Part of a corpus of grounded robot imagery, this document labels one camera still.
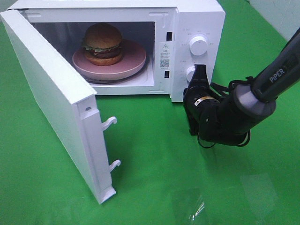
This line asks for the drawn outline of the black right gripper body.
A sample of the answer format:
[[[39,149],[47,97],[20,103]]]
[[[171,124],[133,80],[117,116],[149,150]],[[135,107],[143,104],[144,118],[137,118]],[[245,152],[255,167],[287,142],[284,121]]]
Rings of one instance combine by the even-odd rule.
[[[220,102],[221,97],[210,89],[207,81],[191,81],[183,93],[183,105],[189,122],[198,122],[202,112]]]

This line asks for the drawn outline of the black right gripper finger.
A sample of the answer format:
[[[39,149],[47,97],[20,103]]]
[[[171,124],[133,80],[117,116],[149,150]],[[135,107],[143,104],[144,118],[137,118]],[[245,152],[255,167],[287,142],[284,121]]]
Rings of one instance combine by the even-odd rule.
[[[187,120],[189,123],[189,132],[191,135],[197,135],[199,132],[199,124],[191,113],[187,113]]]
[[[190,84],[192,86],[209,86],[205,64],[195,64],[195,70]]]

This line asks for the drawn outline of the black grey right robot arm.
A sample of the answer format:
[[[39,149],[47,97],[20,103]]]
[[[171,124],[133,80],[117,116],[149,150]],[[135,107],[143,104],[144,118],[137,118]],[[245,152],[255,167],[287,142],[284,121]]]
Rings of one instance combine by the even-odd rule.
[[[204,64],[195,64],[183,92],[189,132],[203,141],[243,147],[251,128],[272,115],[276,99],[300,79],[300,32],[296,31],[277,58],[256,77],[232,80],[227,87],[209,83]]]

